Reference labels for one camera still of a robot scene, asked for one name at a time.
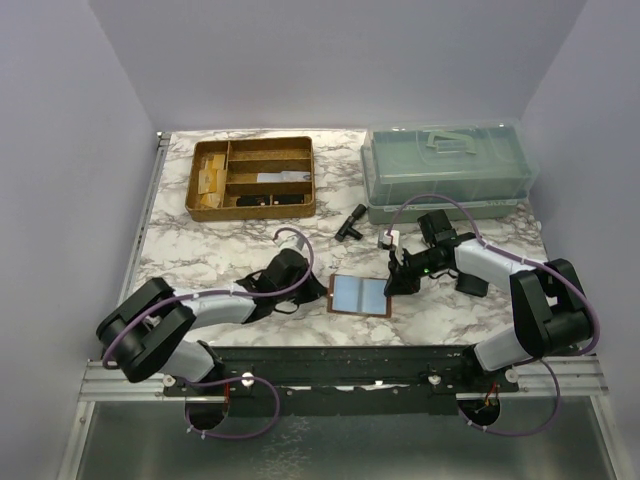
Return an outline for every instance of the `open case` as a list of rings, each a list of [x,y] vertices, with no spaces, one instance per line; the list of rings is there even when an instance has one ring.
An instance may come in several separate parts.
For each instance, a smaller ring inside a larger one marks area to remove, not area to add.
[[[202,203],[199,173],[214,155],[225,155],[218,170],[220,204]],[[309,137],[207,141],[196,144],[187,189],[186,208],[196,222],[256,218],[311,217],[316,212],[313,147]],[[309,172],[306,181],[259,181],[259,174]],[[264,196],[265,205],[238,206],[245,195]],[[280,195],[297,196],[300,203],[277,204]]]

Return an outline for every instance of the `white cylinder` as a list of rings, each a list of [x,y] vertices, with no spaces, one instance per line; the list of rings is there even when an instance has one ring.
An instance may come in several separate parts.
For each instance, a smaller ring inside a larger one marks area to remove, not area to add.
[[[513,365],[531,358],[520,345],[513,327],[478,343],[473,349],[480,366],[486,372]]]

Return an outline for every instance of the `brown wooden box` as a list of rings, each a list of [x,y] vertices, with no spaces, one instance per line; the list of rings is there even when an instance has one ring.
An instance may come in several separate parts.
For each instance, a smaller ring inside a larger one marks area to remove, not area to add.
[[[226,154],[226,180],[219,208],[200,203],[198,172],[214,154]],[[258,183],[259,173],[311,172],[309,182]],[[198,142],[193,153],[187,211],[196,222],[312,217],[316,213],[313,147],[309,137]],[[304,194],[300,205],[273,205],[273,195]],[[271,205],[237,207],[241,195],[269,195]]]

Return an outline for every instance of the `container lid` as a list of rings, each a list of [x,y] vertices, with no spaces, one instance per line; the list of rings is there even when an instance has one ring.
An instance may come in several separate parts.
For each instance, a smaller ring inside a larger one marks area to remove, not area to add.
[[[535,176],[513,122],[369,129],[379,184]]]

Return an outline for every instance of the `plastic container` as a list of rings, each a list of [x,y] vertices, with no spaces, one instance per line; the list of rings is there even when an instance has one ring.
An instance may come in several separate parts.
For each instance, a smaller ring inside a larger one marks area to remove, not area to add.
[[[369,221],[388,223],[409,198],[438,193],[461,202],[478,218],[510,214],[525,200],[538,166],[524,154],[515,121],[383,125],[367,131],[362,163]],[[428,210],[455,207],[438,199],[410,205],[400,222]]]

